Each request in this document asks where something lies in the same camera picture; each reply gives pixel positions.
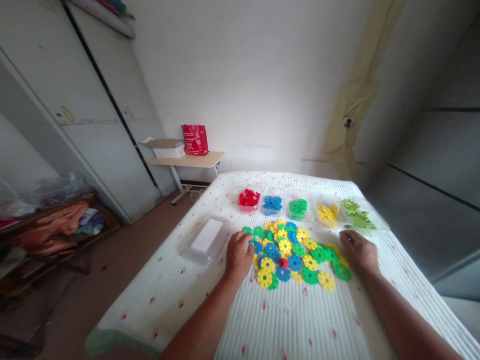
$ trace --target red toy pieces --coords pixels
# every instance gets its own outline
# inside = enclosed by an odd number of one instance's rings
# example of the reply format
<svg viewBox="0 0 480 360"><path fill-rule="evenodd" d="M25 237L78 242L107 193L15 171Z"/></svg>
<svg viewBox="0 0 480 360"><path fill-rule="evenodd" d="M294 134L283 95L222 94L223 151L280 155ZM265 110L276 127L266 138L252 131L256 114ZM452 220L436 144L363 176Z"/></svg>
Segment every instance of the red toy pieces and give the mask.
<svg viewBox="0 0 480 360"><path fill-rule="evenodd" d="M289 261L287 259L284 259L283 257L280 259L280 263L279 263L280 267L282 269L288 269L289 267Z"/></svg>
<svg viewBox="0 0 480 360"><path fill-rule="evenodd" d="M238 196L238 203L241 206L256 206L259 200L260 193L253 192L253 190L250 189L245 189L245 191Z"/></svg>

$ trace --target red bag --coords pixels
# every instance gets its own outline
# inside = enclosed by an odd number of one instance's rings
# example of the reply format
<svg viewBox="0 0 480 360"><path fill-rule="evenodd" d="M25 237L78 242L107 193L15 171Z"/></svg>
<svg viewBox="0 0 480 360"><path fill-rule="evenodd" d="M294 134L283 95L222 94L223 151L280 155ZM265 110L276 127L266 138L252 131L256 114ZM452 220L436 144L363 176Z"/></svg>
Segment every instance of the red bag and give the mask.
<svg viewBox="0 0 480 360"><path fill-rule="evenodd" d="M205 156L209 152L204 125L182 125L185 154Z"/></svg>

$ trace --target floor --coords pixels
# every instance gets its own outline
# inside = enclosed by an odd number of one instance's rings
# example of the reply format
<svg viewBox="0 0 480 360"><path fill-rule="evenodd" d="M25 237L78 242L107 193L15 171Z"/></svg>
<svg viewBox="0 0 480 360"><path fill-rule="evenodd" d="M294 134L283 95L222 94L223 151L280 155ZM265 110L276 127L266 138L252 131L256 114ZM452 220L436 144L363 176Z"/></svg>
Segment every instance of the floor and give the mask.
<svg viewBox="0 0 480 360"><path fill-rule="evenodd" d="M89 265L91 274L53 273L24 300L21 308L0 316L0 333L28 341L51 311L44 332L44 349L37 359L90 359L84 351L86 337L191 206L188 196L176 206L166 200L135 225L100 241L89 256L77 259L79 264ZM446 297L444 300L480 341L480 303ZM39 332L32 343L41 343L42 334ZM120 345L97 359L151 358Z"/></svg>
<svg viewBox="0 0 480 360"><path fill-rule="evenodd" d="M480 302L442 296L456 317L480 343Z"/></svg>

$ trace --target hand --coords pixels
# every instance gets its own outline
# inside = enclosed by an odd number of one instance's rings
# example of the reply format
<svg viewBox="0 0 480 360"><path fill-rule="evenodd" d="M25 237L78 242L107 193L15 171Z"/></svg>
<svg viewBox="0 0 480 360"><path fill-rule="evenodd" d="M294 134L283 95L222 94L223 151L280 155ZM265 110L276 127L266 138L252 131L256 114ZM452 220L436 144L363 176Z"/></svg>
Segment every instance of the hand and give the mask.
<svg viewBox="0 0 480 360"><path fill-rule="evenodd" d="M340 231L346 258L361 276L381 275L377 246L353 230Z"/></svg>
<svg viewBox="0 0 480 360"><path fill-rule="evenodd" d="M224 276L240 285L252 267L254 260L254 244L247 244L254 238L247 232L239 231L234 233L226 248L226 268Z"/></svg>

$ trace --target clear plastic box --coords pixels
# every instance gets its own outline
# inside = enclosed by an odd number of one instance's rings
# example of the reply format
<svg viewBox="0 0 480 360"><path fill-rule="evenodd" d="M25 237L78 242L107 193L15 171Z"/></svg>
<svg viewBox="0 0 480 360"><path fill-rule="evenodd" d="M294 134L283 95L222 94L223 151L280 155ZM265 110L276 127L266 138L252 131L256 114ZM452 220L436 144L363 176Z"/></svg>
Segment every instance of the clear plastic box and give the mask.
<svg viewBox="0 0 480 360"><path fill-rule="evenodd" d="M292 213L290 210L290 202L292 201L298 201L300 199L306 200L306 211L304 214L297 214L297 213ZM288 218L299 221L299 222L308 222L310 221L310 213L311 211L309 208L312 206L312 193L304 190L290 190L288 192L287 198L286 198L286 212L288 214Z"/></svg>
<svg viewBox="0 0 480 360"><path fill-rule="evenodd" d="M258 199L258 203L255 206L247 206L247 205L240 205L239 201L239 196L242 194L245 189L249 189L254 191L255 193L260 193L260 197ZM238 192L236 195L236 205L238 206L238 209L240 210L241 213L253 213L256 212L259 209L260 203L262 201L262 196L264 194L264 188L261 187L260 185L252 185L252 184L246 184L244 185L241 190Z"/></svg>
<svg viewBox="0 0 480 360"><path fill-rule="evenodd" d="M332 220L327 220L322 218L318 211L318 207L320 205L324 205L329 209L332 208L332 205L336 205L338 207L338 213L335 215L337 221L332 221ZM312 211L312 215L311 215L312 223L322 227L341 230L341 229L347 229L348 226L351 226L353 224L352 219L345 212L345 209L342 206L342 203L340 202L340 198L336 195L325 194L325 193L313 194L311 211Z"/></svg>
<svg viewBox="0 0 480 360"><path fill-rule="evenodd" d="M192 244L203 230L207 222L212 219L218 222L221 222L221 228L218 231L215 239L212 241L210 247L206 251L205 254L199 254L192 249ZM227 246L227 236L231 229L231 223L227 219L219 216L208 216L203 218L200 222L197 222L193 227L193 233L188 234L185 240L180 245L180 251L182 255L187 257L188 259L199 263L201 265L208 265L210 264L219 254L223 254L222 249Z"/></svg>
<svg viewBox="0 0 480 360"><path fill-rule="evenodd" d="M361 230L361 232L388 231L388 230L390 230L390 226L387 224L387 222L384 220L384 218L380 216L380 214L377 212L377 210L375 210L375 208L372 206L372 204L370 204L367 200L365 200L364 198L361 198L361 197L343 197L340 200L340 203L345 199L351 200L354 203L358 204L360 206L361 211L368 212L368 219L375 226L375 229L357 226L355 224L355 220L349 215L347 209L342 204L341 208L345 211L345 213L351 219L351 223L352 223L352 226L353 226L354 229L359 229L359 230Z"/></svg>
<svg viewBox="0 0 480 360"><path fill-rule="evenodd" d="M275 209L270 209L265 207L265 198L267 196L271 197L280 197L281 198L281 209L280 210L275 210ZM279 187L265 187L263 189L263 194L261 197L261 213L265 216L270 216L270 217L279 217L285 210L286 202L285 202L285 190Z"/></svg>

